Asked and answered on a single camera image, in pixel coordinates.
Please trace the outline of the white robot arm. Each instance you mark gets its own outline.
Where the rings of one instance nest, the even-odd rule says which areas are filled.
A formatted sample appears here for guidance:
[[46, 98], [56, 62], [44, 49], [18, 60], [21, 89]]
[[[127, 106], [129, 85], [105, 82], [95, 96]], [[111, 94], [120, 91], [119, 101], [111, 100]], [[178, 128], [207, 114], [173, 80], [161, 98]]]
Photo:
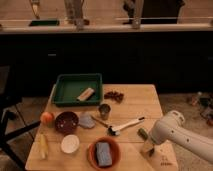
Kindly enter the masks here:
[[169, 111], [154, 123], [148, 139], [142, 146], [142, 152], [147, 153], [155, 145], [169, 140], [213, 164], [213, 139], [183, 128], [184, 122], [182, 113], [176, 110]]

